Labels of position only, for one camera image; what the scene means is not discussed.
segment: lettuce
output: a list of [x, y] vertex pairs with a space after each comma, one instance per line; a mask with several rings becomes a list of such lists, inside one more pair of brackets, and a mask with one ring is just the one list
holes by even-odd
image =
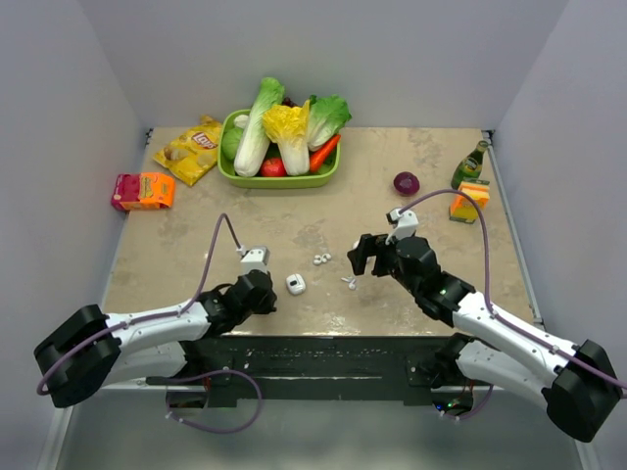
[[255, 176], [264, 162], [270, 141], [265, 135], [262, 119], [272, 106], [283, 101], [285, 87], [272, 77], [262, 79], [259, 95], [248, 116], [244, 135], [235, 156], [235, 172], [240, 176]]
[[274, 105], [264, 114], [265, 133], [278, 144], [283, 165], [290, 176], [310, 170], [310, 153], [305, 138], [309, 114], [309, 101], [303, 108]]
[[312, 152], [322, 147], [351, 120], [349, 106], [338, 95], [310, 97], [310, 121], [307, 127], [307, 145]]

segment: bag of chips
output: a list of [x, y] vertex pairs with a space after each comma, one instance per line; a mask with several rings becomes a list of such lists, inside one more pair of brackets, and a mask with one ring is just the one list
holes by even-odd
[[209, 116], [172, 140], [153, 159], [188, 186], [193, 186], [217, 162], [217, 143], [222, 124]]

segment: red tomato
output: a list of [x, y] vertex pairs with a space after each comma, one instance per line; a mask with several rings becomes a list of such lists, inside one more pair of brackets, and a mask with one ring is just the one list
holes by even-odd
[[280, 176], [287, 176], [283, 160], [279, 157], [273, 159], [267, 159], [262, 163], [262, 176], [266, 178], [277, 178]]

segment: beige tabletop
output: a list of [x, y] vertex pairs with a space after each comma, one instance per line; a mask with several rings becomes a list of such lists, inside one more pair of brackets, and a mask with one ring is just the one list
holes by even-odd
[[[156, 128], [146, 149], [144, 171], [163, 170], [151, 159], [184, 129]], [[387, 233], [385, 214], [407, 199], [392, 188], [394, 176], [409, 170], [420, 179], [419, 194], [450, 187], [458, 162], [481, 139], [477, 129], [347, 128], [342, 160], [330, 182], [317, 189], [246, 190], [228, 184], [217, 168], [193, 188], [177, 182], [170, 210], [134, 211], [126, 221], [112, 272], [105, 311], [133, 312], [176, 304], [195, 291], [217, 216], [227, 212], [243, 244], [266, 245], [278, 295], [278, 311], [253, 316], [237, 334], [257, 335], [449, 335], [451, 329], [424, 315], [391, 278], [369, 275], [351, 291], [341, 277], [352, 274], [346, 252], [363, 233]], [[509, 312], [532, 320], [520, 267], [494, 173], [484, 162], [491, 200], [489, 227], [492, 297]], [[443, 269], [483, 290], [483, 246], [479, 223], [448, 219], [453, 195], [414, 208], [419, 228]], [[206, 284], [233, 282], [239, 257], [223, 229]], [[314, 266], [314, 255], [333, 259]], [[285, 278], [300, 273], [308, 289], [299, 297]]]

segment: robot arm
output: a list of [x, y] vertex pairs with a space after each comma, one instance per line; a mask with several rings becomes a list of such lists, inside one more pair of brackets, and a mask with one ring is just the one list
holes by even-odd
[[[266, 247], [244, 253], [243, 274], [235, 284], [202, 293], [183, 313], [177, 314], [191, 300], [123, 314], [104, 314], [97, 305], [81, 308], [35, 349], [42, 374], [77, 344], [104, 330], [114, 331], [69, 356], [50, 376], [47, 386], [55, 406], [72, 406], [116, 382], [171, 377], [187, 364], [179, 342], [219, 336], [252, 313], [274, 311], [276, 295], [267, 271], [268, 258]], [[120, 324], [126, 326], [112, 328]]]
[[578, 346], [555, 337], [497, 305], [490, 311], [484, 295], [443, 271], [428, 242], [415, 236], [418, 221], [412, 211], [394, 210], [387, 218], [392, 233], [362, 235], [348, 252], [354, 273], [363, 274], [367, 259], [375, 257], [373, 275], [392, 276], [425, 314], [474, 335], [453, 335], [442, 353], [419, 364], [416, 373], [430, 376], [434, 388], [447, 375], [460, 372], [502, 387], [545, 407], [569, 436], [591, 441], [622, 398], [622, 390], [556, 352], [569, 352], [615, 378], [604, 349], [590, 340]]

